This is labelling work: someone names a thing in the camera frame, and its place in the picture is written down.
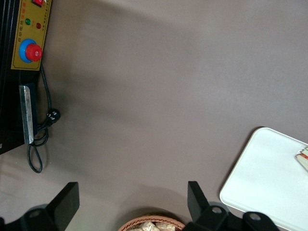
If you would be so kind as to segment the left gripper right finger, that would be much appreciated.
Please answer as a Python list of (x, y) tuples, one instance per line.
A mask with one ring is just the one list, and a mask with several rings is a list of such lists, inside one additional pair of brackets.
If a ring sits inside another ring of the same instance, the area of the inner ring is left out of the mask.
[(186, 231), (223, 231), (228, 212), (219, 205), (211, 205), (198, 182), (188, 182), (187, 206), (192, 218), (184, 229)]

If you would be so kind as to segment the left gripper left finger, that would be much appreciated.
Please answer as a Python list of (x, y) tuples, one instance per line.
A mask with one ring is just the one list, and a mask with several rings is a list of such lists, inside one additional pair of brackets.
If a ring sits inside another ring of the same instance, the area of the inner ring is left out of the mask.
[(69, 182), (49, 204), (34, 207), (22, 216), (22, 230), (64, 231), (79, 207), (79, 184)]

